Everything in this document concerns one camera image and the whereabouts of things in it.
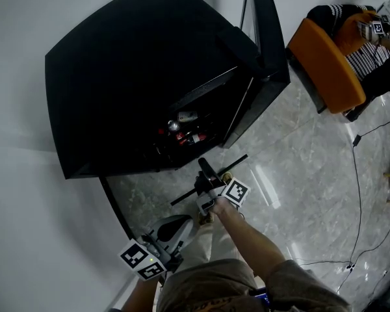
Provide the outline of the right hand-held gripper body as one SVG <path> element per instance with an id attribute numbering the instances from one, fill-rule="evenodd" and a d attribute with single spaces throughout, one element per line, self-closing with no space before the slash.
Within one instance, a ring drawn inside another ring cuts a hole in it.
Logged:
<path id="1" fill-rule="evenodd" d="M 233 178 L 228 185 L 212 188 L 207 192 L 202 192 L 196 199 L 196 205 L 202 216 L 206 216 L 209 209 L 215 204 L 219 197 L 226 198 L 237 209 L 241 207 L 250 193 L 251 188 L 236 178 Z"/>

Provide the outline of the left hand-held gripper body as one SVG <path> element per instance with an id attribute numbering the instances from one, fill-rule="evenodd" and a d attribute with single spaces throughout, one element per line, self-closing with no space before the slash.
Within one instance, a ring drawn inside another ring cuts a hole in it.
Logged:
<path id="1" fill-rule="evenodd" d="M 141 280 L 148 281 L 167 272 L 175 272 L 182 263 L 183 241 L 162 242 L 148 234 L 131 239 L 118 257 Z"/>

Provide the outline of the black mini fridge cabinet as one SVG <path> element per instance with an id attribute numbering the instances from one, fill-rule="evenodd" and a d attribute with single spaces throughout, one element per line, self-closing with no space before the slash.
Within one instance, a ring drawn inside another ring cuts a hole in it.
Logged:
<path id="1" fill-rule="evenodd" d="M 232 27 L 203 0 L 113 0 L 70 31 L 45 56 L 64 177 L 171 170 L 222 146 L 241 97 L 237 61 L 217 40 Z M 181 111 L 198 119 L 169 132 Z M 207 138 L 180 146 L 178 133 Z"/>

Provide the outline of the person's left forearm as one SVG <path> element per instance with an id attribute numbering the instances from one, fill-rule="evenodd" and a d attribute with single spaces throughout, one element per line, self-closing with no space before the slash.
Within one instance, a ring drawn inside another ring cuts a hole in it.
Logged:
<path id="1" fill-rule="evenodd" d="M 157 284 L 162 278 L 157 276 L 147 281 L 138 280 L 121 312 L 152 312 Z"/>

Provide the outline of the person's right forearm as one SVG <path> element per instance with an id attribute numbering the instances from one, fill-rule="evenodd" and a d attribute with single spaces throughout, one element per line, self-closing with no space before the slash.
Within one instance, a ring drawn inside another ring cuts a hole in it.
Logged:
<path id="1" fill-rule="evenodd" d="M 218 216 L 248 266 L 266 283 L 272 271 L 286 261 L 280 249 L 249 225 L 225 197 L 215 199 L 212 212 Z"/>

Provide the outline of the person's beige trousers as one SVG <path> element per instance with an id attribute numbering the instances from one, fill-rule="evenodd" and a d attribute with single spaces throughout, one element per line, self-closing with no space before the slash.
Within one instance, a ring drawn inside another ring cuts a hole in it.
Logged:
<path id="1" fill-rule="evenodd" d="M 200 226 L 193 240 L 182 249 L 181 255 L 183 262 L 176 273 L 225 259 L 236 259 L 245 263 L 229 233 L 217 217 L 212 223 Z"/>

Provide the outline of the red label cola bottle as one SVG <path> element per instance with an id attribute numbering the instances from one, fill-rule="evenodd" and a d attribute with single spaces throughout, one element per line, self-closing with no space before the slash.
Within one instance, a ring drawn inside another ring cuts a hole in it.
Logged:
<path id="1" fill-rule="evenodd" d="M 185 135 L 184 133 L 178 133 L 175 135 L 175 139 L 178 141 L 178 144 L 180 146 L 193 145 L 205 140 L 206 138 L 207 135 L 204 133 L 193 133 L 187 135 Z"/>

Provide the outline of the cream drink packet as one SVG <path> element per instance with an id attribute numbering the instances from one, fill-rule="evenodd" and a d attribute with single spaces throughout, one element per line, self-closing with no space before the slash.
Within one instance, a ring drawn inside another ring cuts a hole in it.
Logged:
<path id="1" fill-rule="evenodd" d="M 196 111 L 181 111 L 177 114 L 179 123 L 189 123 L 196 119 L 198 119 L 198 113 Z"/>

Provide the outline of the person's brown printed shirt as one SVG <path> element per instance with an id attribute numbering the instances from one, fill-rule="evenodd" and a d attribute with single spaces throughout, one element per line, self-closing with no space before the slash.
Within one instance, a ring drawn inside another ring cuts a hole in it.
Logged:
<path id="1" fill-rule="evenodd" d="M 265 280 L 268 300 L 253 296 L 252 270 L 225 259 L 170 276 L 156 312 L 352 312 L 350 304 L 292 260 L 276 266 Z"/>

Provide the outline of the black smartphone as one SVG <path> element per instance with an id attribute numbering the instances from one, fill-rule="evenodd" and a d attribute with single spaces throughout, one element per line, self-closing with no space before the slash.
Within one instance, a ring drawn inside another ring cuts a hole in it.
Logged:
<path id="1" fill-rule="evenodd" d="M 259 289 L 253 289 L 248 292 L 248 294 L 258 300 L 261 301 L 261 303 L 267 308 L 270 309 L 270 301 L 268 299 L 268 294 L 267 294 L 267 288 L 262 287 Z"/>

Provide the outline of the orange sofa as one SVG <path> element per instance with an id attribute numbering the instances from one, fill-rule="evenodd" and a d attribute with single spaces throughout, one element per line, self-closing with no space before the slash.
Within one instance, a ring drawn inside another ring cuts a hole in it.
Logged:
<path id="1" fill-rule="evenodd" d="M 307 16 L 291 38 L 287 51 L 312 81 L 325 107 L 353 122 L 373 100 L 328 34 Z"/>

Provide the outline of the striped black white blanket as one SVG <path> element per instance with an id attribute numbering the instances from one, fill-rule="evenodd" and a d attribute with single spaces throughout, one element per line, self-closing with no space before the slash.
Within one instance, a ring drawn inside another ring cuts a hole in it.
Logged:
<path id="1" fill-rule="evenodd" d="M 337 31 L 348 17 L 364 12 L 375 14 L 376 11 L 373 7 L 365 5 L 320 5 L 311 9 L 307 17 L 334 40 Z M 357 78 L 362 81 L 370 72 L 381 66 L 389 56 L 390 51 L 388 49 L 366 43 L 354 53 L 344 57 Z"/>

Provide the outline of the large orange cushion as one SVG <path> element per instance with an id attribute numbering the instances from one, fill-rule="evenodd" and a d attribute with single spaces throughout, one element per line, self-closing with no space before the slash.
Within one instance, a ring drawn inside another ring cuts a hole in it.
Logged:
<path id="1" fill-rule="evenodd" d="M 359 21 L 369 23 L 375 19 L 376 15 L 369 12 L 353 14 L 346 19 L 333 40 L 344 56 L 354 53 L 366 43 L 376 45 L 379 42 L 380 39 L 377 34 L 373 34 L 371 40 L 364 39 L 358 27 Z"/>

